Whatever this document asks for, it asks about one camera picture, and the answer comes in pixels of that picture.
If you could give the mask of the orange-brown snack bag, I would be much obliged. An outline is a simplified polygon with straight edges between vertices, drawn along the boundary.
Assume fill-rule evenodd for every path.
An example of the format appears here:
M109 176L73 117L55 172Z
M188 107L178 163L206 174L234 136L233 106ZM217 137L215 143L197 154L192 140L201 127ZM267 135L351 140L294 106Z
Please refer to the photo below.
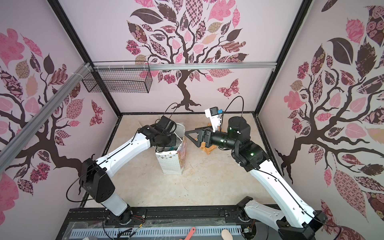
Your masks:
M210 146L210 147L207 147L205 142L202 142L202 143L201 143L201 146L200 146L200 149L201 149L202 151L204 151L207 155L209 155L209 154L210 154L213 150L215 150L216 148L217 148L217 146L215 146L215 145L212 145L212 146Z

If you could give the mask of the white patterned paper gift bag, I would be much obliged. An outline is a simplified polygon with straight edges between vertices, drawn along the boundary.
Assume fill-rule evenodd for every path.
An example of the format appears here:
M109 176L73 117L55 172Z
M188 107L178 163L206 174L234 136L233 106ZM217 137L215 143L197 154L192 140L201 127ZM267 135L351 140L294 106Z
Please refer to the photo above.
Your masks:
M156 148L156 157L164 175L179 175L184 171L187 155L187 138L185 137L185 126L177 123L176 145L174 147Z

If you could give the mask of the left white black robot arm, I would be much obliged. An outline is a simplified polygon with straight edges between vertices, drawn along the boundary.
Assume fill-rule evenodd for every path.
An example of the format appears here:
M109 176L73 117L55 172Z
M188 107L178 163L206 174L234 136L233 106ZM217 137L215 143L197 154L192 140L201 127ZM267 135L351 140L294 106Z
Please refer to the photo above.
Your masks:
M131 207L116 193L111 178L130 160L151 147L174 147L177 143L177 124L162 116L152 125L139 128L126 143L96 160L82 163L80 186L109 210L121 225L126 225L133 216Z

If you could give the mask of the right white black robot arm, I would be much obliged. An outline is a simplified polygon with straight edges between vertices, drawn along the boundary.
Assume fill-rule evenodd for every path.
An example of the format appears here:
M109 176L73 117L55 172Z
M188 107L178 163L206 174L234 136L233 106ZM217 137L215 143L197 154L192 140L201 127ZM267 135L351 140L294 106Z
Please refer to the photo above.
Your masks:
M246 218L258 220L276 230L283 240L313 240L327 221L322 211L306 204L279 174L268 154L251 140L251 127L242 117L232 117L226 132L215 124L186 131L185 136L197 147L217 146L231 150L232 158L268 191L279 209L273 209L251 198L244 199L240 209Z

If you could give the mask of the beige oval object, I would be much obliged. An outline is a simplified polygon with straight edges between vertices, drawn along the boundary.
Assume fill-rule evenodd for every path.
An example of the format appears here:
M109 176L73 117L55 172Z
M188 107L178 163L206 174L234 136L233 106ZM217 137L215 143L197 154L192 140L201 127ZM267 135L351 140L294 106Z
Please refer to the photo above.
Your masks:
M233 240L232 234L227 229L221 231L221 237L223 240Z

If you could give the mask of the horizontal aluminium rail back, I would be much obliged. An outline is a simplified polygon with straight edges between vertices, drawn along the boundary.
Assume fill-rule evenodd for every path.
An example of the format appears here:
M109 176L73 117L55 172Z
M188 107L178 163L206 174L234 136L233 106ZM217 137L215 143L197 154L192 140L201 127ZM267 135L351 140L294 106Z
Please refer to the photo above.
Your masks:
M212 69L275 69L275 62L239 62L239 63L198 63L198 64L142 64L142 65L95 65L95 70L148 70L148 71L172 71L172 70L212 70Z

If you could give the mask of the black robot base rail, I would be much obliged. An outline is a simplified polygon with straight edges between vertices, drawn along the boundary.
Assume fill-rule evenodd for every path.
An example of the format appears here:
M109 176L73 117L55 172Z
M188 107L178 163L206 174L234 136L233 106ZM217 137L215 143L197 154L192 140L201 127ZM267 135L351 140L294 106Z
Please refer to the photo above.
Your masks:
M246 220L236 205L188 207L133 207L133 216L126 225L105 208L76 208L69 210L58 233L58 240L65 240L73 229L136 228L127 239L133 240L141 228L240 226L243 240L279 240L278 232L258 220Z

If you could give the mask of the diagonal aluminium rail left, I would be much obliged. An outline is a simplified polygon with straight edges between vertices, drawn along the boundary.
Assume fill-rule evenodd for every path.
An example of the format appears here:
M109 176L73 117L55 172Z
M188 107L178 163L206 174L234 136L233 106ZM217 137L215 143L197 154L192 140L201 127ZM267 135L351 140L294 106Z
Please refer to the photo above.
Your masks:
M38 132L45 121L53 114L55 109L62 103L70 91L91 72L90 63L81 65L67 80L63 86L54 94L37 114L21 129L9 144L1 151L1 173L3 173L10 163L17 157L23 147Z

